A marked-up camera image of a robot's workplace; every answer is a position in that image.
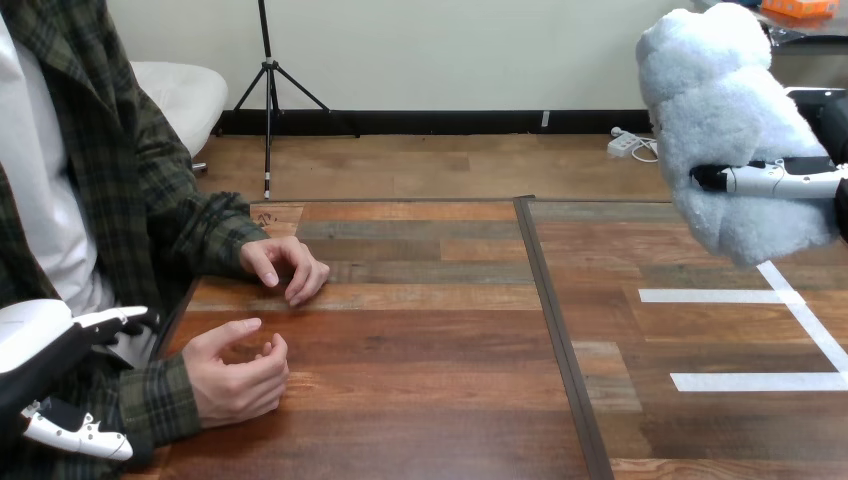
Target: white t-shirt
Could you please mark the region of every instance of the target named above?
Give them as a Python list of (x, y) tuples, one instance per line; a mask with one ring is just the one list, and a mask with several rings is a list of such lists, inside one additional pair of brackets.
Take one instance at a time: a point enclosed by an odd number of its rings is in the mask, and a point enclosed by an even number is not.
[(0, 21), (0, 164), (27, 244), (74, 315), (111, 308), (97, 248), (68, 176), (68, 156), (41, 67)]

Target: white plush material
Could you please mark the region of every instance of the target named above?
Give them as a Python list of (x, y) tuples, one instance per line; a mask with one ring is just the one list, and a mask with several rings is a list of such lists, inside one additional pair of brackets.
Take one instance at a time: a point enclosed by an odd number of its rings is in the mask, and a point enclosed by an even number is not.
[(192, 158), (224, 110), (227, 82), (213, 70), (167, 62), (132, 62), (138, 84), (159, 106)]
[(662, 174), (706, 250), (752, 266), (837, 238), (832, 200), (708, 193), (690, 183), (697, 165), (827, 155), (769, 73), (768, 39), (747, 9), (675, 10), (642, 35), (636, 57)]

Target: shirt cuff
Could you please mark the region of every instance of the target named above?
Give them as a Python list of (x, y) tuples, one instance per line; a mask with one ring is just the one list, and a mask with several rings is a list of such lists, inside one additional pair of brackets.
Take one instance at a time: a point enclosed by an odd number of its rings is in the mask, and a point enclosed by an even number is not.
[(216, 234), (210, 243), (218, 256), (213, 264), (220, 267), (201, 272), (205, 275), (218, 275), (240, 280), (255, 280), (255, 274), (247, 273), (241, 265), (241, 247), (245, 243), (271, 238), (265, 230), (247, 216), (227, 218), (215, 229)]
[(128, 436), (158, 448), (201, 430), (182, 354), (121, 372), (119, 389)]

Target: robotic hand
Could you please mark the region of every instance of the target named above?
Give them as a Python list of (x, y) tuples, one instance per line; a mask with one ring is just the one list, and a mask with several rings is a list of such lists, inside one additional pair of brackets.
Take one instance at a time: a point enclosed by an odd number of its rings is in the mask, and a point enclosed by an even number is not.
[(103, 431), (94, 417), (48, 396), (96, 345), (159, 317), (147, 307), (113, 308), (73, 318), (59, 300), (33, 300), (0, 310), (0, 432), (68, 452), (118, 461), (146, 461), (152, 452), (133, 449), (125, 434)]
[(827, 157), (757, 160), (744, 167), (693, 168), (692, 184), (705, 191), (786, 199), (834, 199), (848, 240), (848, 91), (789, 89), (798, 110), (827, 150)]

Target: man's right hand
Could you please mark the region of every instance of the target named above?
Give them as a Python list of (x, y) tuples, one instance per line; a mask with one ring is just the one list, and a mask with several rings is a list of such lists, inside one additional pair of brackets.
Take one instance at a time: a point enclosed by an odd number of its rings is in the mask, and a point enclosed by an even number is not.
[(289, 378), (283, 337), (275, 333), (248, 363), (226, 365), (220, 356), (227, 345), (255, 333), (261, 324), (258, 318), (228, 322), (193, 338), (183, 349), (203, 428), (250, 420), (280, 405)]

